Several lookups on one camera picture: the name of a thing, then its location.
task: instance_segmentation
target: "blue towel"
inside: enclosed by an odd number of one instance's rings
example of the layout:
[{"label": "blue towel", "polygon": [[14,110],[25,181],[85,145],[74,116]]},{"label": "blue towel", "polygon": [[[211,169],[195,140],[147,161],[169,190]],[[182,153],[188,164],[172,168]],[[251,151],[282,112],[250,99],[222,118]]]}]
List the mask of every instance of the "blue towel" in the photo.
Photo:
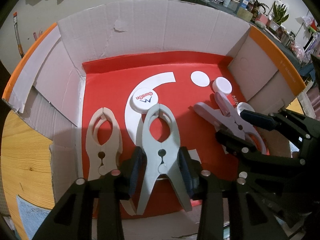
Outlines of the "blue towel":
[{"label": "blue towel", "polygon": [[24,230],[31,240],[50,213],[50,209],[35,206],[19,196],[17,196],[17,203]]}]

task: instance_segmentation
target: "blue logo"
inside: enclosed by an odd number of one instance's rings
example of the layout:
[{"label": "blue logo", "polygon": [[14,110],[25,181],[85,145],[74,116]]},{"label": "blue logo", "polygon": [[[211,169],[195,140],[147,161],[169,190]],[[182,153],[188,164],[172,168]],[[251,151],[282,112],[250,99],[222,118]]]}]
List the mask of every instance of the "blue logo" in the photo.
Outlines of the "blue logo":
[{"label": "blue logo", "polygon": [[144,102],[144,103],[146,103],[147,101],[150,103],[151,102],[151,98],[152,97],[150,97],[150,99],[148,100],[148,99],[144,99],[144,100],[140,100],[141,102]]}]

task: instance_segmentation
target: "metal bolt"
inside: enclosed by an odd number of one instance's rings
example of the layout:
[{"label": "metal bolt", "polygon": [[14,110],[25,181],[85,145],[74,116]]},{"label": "metal bolt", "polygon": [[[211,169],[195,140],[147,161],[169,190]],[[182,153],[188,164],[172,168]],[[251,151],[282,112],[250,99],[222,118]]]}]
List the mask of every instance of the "metal bolt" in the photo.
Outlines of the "metal bolt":
[{"label": "metal bolt", "polygon": [[121,171],[119,171],[119,170],[112,170],[111,171],[112,176],[119,176],[120,174],[121,174]]},{"label": "metal bolt", "polygon": [[84,178],[79,178],[76,180],[76,184],[77,185],[83,185],[85,183],[85,179]]},{"label": "metal bolt", "polygon": [[241,149],[241,151],[242,151],[243,153],[248,153],[248,152],[249,152],[249,149],[248,149],[247,147],[243,147],[243,148]]},{"label": "metal bolt", "polygon": [[246,179],[247,177],[248,177],[248,173],[246,173],[245,171],[241,171],[239,173],[239,178]]},{"label": "metal bolt", "polygon": [[244,185],[245,184],[245,179],[244,178],[238,178],[237,179],[237,182],[241,185]]},{"label": "metal bolt", "polygon": [[208,177],[208,176],[210,176],[210,174],[211,174],[210,171],[207,171],[207,170],[202,170],[202,171],[201,171],[201,175],[202,175],[202,176]]}]

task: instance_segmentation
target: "orange edge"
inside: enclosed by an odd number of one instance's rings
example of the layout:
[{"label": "orange edge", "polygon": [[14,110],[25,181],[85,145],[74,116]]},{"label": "orange edge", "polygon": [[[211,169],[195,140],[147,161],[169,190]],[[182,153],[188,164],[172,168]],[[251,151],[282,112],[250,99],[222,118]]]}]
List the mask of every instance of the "orange edge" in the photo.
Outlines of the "orange edge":
[{"label": "orange edge", "polygon": [[294,96],[296,97],[298,94],[300,94],[306,85],[304,84],[298,71],[294,68],[290,60],[288,60],[283,52],[255,26],[251,26],[249,36],[269,56],[284,77]]},{"label": "orange edge", "polygon": [[2,99],[5,101],[9,101],[10,95],[12,93],[12,89],[18,79],[18,76],[20,75],[23,67],[29,60],[32,53],[36,50],[36,48],[39,46],[39,44],[44,40],[44,38],[57,26],[57,23],[52,24],[36,41],[32,44],[30,49],[26,52],[24,57],[20,60],[19,64],[16,66],[15,70],[13,71],[7,86],[4,89]]}]

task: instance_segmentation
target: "pink fabric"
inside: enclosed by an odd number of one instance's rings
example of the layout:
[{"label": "pink fabric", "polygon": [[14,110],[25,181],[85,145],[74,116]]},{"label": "pink fabric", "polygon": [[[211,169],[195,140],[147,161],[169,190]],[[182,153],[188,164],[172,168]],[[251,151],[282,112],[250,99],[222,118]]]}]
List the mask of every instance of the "pink fabric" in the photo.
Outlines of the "pink fabric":
[{"label": "pink fabric", "polygon": [[316,119],[320,121],[320,92],[319,88],[311,88],[307,92],[308,98],[310,99],[311,105],[313,107],[313,110],[316,113]]}]

